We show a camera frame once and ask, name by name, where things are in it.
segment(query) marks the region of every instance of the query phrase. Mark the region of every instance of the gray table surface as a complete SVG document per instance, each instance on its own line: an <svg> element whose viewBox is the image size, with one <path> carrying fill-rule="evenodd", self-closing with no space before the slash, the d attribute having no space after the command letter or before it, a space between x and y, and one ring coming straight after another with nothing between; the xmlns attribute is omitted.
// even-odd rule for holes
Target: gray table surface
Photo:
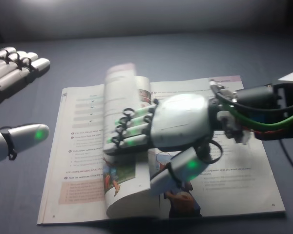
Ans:
<svg viewBox="0 0 293 234"><path fill-rule="evenodd" d="M293 72L293 35L198 33L10 45L49 59L51 69L0 105L0 126L40 122L49 126L50 137L14 162L0 162L0 234L293 234L293 169L275 141L264 142L264 146L287 210L284 217L36 226L62 88L101 84L109 67L126 62L135 63L138 75L151 81L240 75L245 87L262 85ZM285 144L293 158L293 139Z"/></svg>

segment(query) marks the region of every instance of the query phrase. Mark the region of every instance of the robotic hand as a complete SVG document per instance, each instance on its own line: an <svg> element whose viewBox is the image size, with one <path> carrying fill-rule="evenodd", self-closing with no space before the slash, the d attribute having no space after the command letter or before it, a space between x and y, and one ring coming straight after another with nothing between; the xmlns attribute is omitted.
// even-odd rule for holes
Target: robotic hand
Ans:
<svg viewBox="0 0 293 234"><path fill-rule="evenodd" d="M223 150L212 140L214 131L224 131L236 143L246 143L253 131L261 140L293 137L293 73L269 84L235 93L210 82L215 98L180 94L138 110L127 108L116 122L114 136L104 144L111 156L137 153L151 148L163 152L181 151L151 178L151 191L163 193L181 186L217 162ZM282 99L287 107L280 108ZM220 156L210 156L210 144Z"/></svg>
<svg viewBox="0 0 293 234"><path fill-rule="evenodd" d="M49 70L50 61L33 52L0 49L0 103ZM0 161L14 160L18 153L44 141L49 128L44 124L27 124L0 128Z"/></svg>

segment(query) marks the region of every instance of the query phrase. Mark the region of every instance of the book page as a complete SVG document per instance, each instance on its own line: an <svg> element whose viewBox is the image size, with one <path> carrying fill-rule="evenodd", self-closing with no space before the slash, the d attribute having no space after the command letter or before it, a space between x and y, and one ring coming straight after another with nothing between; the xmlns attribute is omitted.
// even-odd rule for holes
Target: book page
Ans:
<svg viewBox="0 0 293 234"><path fill-rule="evenodd" d="M106 219L103 85L63 89L38 224Z"/></svg>
<svg viewBox="0 0 293 234"><path fill-rule="evenodd" d="M115 121L124 116L123 109L136 110L151 104L148 78L134 77L134 67L128 64L119 65L117 69L111 70L113 73L108 72L105 87L105 116L111 117L105 119L105 126L109 128L105 133L110 134L110 137L116 134ZM120 156L104 155L104 161L104 188L108 216L122 218L158 215L158 199L148 194L150 189L148 152Z"/></svg>
<svg viewBox="0 0 293 234"><path fill-rule="evenodd" d="M242 89L239 76L218 77L231 91ZM151 83L152 98L159 101L182 93L201 94L213 98L209 79ZM247 145L236 144L223 132L215 132L215 141L224 149L223 157L181 189L160 195L161 217L240 215L284 211L263 144L251 137ZM211 146L211 155L219 156ZM177 152L156 151L153 167L159 170Z"/></svg>

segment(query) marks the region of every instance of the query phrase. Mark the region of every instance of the green cable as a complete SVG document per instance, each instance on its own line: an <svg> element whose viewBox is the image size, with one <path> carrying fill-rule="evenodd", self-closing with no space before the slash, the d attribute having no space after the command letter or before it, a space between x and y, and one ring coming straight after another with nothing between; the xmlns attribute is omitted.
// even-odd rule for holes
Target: green cable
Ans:
<svg viewBox="0 0 293 234"><path fill-rule="evenodd" d="M234 117L236 117L242 125L260 131L271 131L271 130L279 130L282 128L288 127L290 124L293 123L293 115L288 117L287 119L277 122L277 123L261 123L254 121L246 116L238 113L234 108L230 107L228 104L222 103L223 108L225 111L229 111Z"/></svg>

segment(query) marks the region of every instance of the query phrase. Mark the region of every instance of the background wall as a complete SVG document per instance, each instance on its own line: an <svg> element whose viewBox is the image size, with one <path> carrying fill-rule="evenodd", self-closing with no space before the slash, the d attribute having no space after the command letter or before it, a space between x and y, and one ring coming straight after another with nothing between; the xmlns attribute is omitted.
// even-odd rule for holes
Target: background wall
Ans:
<svg viewBox="0 0 293 234"><path fill-rule="evenodd" d="M286 0L0 0L5 41L276 28Z"/></svg>

